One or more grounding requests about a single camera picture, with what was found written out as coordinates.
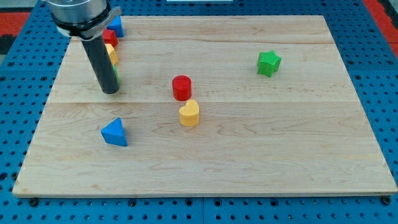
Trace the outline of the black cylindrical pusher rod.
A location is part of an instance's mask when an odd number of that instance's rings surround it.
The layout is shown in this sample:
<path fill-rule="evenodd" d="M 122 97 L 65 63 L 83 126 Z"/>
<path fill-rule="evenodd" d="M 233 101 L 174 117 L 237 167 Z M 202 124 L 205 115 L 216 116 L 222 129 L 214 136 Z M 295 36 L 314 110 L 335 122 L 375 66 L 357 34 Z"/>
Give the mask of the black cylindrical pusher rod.
<path fill-rule="evenodd" d="M 102 36 L 83 41 L 82 44 L 102 92 L 116 93 L 119 90 L 119 82 Z"/>

